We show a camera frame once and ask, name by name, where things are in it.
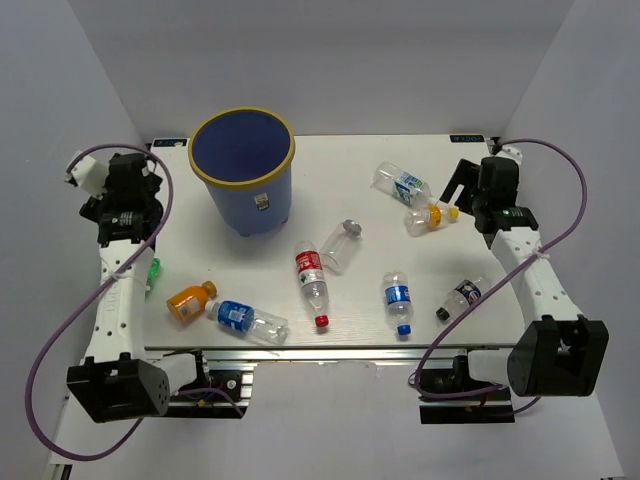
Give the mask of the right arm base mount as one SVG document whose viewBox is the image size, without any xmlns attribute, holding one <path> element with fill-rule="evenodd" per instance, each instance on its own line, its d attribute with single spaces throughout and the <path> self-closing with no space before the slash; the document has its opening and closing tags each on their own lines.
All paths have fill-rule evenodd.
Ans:
<svg viewBox="0 0 640 480">
<path fill-rule="evenodd" d="M 515 422 L 512 395 L 508 387 L 471 395 L 491 386 L 470 375 L 468 354 L 473 348 L 438 348 L 419 374 L 413 371 L 407 383 L 444 398 L 418 392 L 420 422 L 423 425 L 489 425 Z"/>
</svg>

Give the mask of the blue label water bottle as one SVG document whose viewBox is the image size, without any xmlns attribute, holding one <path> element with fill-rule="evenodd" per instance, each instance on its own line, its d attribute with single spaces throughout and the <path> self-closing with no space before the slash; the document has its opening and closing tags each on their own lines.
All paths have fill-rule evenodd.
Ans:
<svg viewBox="0 0 640 480">
<path fill-rule="evenodd" d="M 286 319 L 239 302 L 208 301 L 205 312 L 209 319 L 251 341 L 281 346 L 289 335 Z"/>
</svg>

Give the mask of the clear bottle with yellow cap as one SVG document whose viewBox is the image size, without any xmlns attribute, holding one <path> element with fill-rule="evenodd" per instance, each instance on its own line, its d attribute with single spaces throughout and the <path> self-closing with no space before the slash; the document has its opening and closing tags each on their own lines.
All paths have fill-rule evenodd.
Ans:
<svg viewBox="0 0 640 480">
<path fill-rule="evenodd" d="M 447 204 L 431 204 L 419 209 L 410 209 L 404 217 L 404 226 L 412 237 L 420 237 L 456 223 L 460 211 Z"/>
</svg>

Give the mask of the blue cap Pepsi bottle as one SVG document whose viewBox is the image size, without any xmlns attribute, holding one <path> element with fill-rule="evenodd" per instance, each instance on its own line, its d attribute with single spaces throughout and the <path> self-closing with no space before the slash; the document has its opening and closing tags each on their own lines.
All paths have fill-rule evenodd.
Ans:
<svg viewBox="0 0 640 480">
<path fill-rule="evenodd" d="M 387 322 L 395 328 L 399 337 L 409 337 L 412 333 L 414 309 L 407 275 L 401 271 L 386 273 L 382 281 L 382 290 Z"/>
</svg>

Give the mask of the red label water bottle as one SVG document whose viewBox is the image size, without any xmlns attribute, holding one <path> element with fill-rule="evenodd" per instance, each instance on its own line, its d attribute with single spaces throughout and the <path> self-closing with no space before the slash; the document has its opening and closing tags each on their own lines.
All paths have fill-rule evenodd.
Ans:
<svg viewBox="0 0 640 480">
<path fill-rule="evenodd" d="M 307 309 L 316 328 L 325 330 L 329 326 L 329 293 L 320 254 L 311 241 L 303 240 L 296 245 L 295 265 Z"/>
</svg>

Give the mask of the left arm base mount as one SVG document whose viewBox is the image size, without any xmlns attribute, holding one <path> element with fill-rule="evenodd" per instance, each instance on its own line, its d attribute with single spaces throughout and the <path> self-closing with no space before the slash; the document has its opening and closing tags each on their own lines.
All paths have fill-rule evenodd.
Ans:
<svg viewBox="0 0 640 480">
<path fill-rule="evenodd" d="M 167 367 L 171 380 L 181 379 L 176 362 L 166 359 L 189 353 L 195 357 L 197 378 L 181 386 L 169 400 L 165 418 L 181 419 L 240 419 L 251 399 L 253 373 L 256 363 L 225 357 L 224 352 L 200 349 L 182 351 L 150 351 L 149 362 Z"/>
</svg>

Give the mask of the black cap Pepsi bottle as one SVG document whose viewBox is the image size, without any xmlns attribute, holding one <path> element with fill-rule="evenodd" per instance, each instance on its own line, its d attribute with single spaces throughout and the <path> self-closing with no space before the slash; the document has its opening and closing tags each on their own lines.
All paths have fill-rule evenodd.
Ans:
<svg viewBox="0 0 640 480">
<path fill-rule="evenodd" d="M 442 306 L 436 310 L 436 318 L 442 322 L 456 319 L 484 296 L 489 287 L 490 282 L 483 276 L 462 280 L 447 294 Z"/>
</svg>

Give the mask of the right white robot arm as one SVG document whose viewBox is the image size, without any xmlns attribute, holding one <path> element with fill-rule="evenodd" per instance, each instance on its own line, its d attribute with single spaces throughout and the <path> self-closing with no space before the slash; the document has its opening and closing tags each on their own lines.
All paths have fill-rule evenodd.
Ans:
<svg viewBox="0 0 640 480">
<path fill-rule="evenodd" d="M 489 250 L 509 274 L 527 325 L 512 349 L 472 350 L 451 374 L 453 390 L 472 399 L 488 383 L 521 397 L 592 394 L 609 341 L 599 320 L 587 319 L 571 301 L 542 252 L 539 224 L 516 203 L 519 164 L 485 157 L 459 161 L 440 199 L 474 219 Z"/>
</svg>

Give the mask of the orange juice bottle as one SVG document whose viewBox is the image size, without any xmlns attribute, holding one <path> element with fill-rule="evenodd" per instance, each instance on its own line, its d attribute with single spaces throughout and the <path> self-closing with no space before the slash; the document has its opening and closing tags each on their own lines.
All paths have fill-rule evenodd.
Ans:
<svg viewBox="0 0 640 480">
<path fill-rule="evenodd" d="M 171 315 L 180 323 L 188 324 L 204 310 L 206 303 L 217 296 L 217 287 L 211 281 L 189 286 L 166 301 Z"/>
</svg>

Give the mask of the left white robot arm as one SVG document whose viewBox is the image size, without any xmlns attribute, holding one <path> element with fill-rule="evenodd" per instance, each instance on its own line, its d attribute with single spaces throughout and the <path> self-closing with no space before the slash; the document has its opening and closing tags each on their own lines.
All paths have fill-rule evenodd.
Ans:
<svg viewBox="0 0 640 480">
<path fill-rule="evenodd" d="M 67 176 L 89 195 L 80 215 L 98 227 L 104 289 L 89 345 L 80 365 L 68 369 L 66 383 L 96 423 L 163 416 L 179 389 L 199 399 L 211 387 L 211 374 L 193 352 L 156 362 L 146 356 L 147 277 L 165 213 L 156 197 L 162 179 L 149 160 L 145 153 L 116 153 L 102 164 L 85 156 Z"/>
</svg>

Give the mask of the clear bottle with green label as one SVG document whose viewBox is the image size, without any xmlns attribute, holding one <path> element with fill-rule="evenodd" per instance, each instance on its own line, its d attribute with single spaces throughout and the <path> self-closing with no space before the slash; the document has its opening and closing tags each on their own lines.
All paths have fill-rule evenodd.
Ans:
<svg viewBox="0 0 640 480">
<path fill-rule="evenodd" d="M 431 198 L 425 181 L 390 162 L 382 162 L 377 167 L 372 186 L 411 208 L 426 206 Z"/>
</svg>

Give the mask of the clear jar with grey lid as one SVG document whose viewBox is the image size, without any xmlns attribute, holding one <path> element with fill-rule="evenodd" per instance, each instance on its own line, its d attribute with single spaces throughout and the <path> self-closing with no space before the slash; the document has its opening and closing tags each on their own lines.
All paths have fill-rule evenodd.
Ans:
<svg viewBox="0 0 640 480">
<path fill-rule="evenodd" d="M 324 267 L 342 274 L 362 243 L 362 227 L 352 219 L 340 222 L 320 249 Z"/>
</svg>

